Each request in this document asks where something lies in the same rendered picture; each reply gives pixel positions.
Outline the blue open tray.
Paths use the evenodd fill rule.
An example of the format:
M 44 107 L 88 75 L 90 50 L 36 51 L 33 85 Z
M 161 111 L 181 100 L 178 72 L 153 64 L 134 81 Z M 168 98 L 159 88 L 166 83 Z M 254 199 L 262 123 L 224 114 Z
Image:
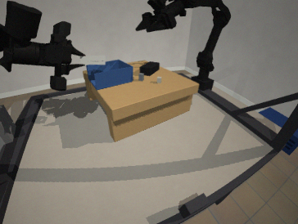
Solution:
M 105 65 L 86 65 L 86 67 L 88 80 L 96 90 L 130 83 L 133 80 L 133 66 L 121 60 L 111 60 L 106 61 Z

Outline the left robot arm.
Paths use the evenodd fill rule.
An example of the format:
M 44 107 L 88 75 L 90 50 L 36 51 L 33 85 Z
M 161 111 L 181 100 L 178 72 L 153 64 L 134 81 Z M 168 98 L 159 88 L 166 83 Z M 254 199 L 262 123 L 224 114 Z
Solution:
M 0 52 L 3 52 L 0 65 L 8 72 L 11 64 L 34 64 L 35 44 L 30 40 L 37 37 L 41 16 L 42 12 L 36 8 L 7 1 L 6 23 L 0 24 Z M 72 46 L 64 35 L 51 34 L 50 43 L 42 43 L 41 49 L 45 50 L 45 57 L 41 57 L 43 64 L 60 66 L 72 61 Z

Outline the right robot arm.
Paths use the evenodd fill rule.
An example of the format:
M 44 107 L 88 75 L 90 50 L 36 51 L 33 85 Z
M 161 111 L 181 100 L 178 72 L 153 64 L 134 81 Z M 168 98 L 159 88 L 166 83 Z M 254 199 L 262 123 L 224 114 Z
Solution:
M 223 4 L 222 0 L 168 0 L 171 2 L 168 5 L 166 4 L 167 0 L 149 0 L 147 3 L 154 9 L 154 11 L 166 11 L 169 5 L 171 5 L 175 12 L 176 16 L 186 16 L 185 8 L 194 8 L 194 7 L 211 7 L 213 18 L 213 29 L 211 30 L 209 39 L 207 44 L 205 45 L 205 49 L 203 52 L 199 52 L 196 58 L 197 67 L 200 68 L 199 74 L 196 78 L 207 81 L 210 80 L 209 72 L 213 71 L 214 66 L 212 64 L 213 61 L 213 51 L 215 45 L 219 39 L 219 35 L 223 27 L 225 27 L 230 21 L 231 14 L 229 9 Z M 184 8 L 185 7 L 185 8 Z M 220 9 L 220 11 L 216 10 L 216 7 Z M 153 11 L 153 12 L 154 12 Z

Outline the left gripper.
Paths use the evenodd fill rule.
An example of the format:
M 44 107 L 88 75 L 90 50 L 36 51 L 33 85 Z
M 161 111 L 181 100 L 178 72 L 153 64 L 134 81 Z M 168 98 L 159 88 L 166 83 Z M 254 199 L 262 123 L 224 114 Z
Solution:
M 70 35 L 71 23 L 61 21 L 55 25 L 53 25 L 53 34 L 61 34 L 66 37 Z M 41 49 L 42 43 L 34 43 L 35 44 L 35 60 L 33 65 L 41 65 L 41 66 L 49 66 L 41 63 L 41 57 L 45 57 L 45 50 Z M 67 41 L 67 44 L 72 46 L 72 54 L 76 56 L 86 56 L 82 52 L 75 49 L 72 45 L 71 40 Z M 60 66 L 52 66 L 55 67 L 54 76 L 50 76 L 50 88 L 56 91 L 65 91 L 66 90 L 66 79 L 65 77 L 61 77 L 64 75 L 69 75 L 70 71 L 75 68 L 79 68 L 81 66 L 85 66 L 83 64 L 74 64 L 74 65 L 60 65 Z

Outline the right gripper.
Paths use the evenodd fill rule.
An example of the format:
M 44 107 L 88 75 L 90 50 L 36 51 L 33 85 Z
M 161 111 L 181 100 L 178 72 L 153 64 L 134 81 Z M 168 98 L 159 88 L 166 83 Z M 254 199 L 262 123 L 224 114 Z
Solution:
M 176 27 L 177 22 L 174 18 L 176 16 L 176 12 L 171 5 L 168 6 L 166 11 L 154 11 L 154 14 L 154 16 L 150 12 L 142 14 L 142 22 L 138 25 L 136 31 L 146 29 L 147 32 L 153 32 L 164 29 L 173 29 Z

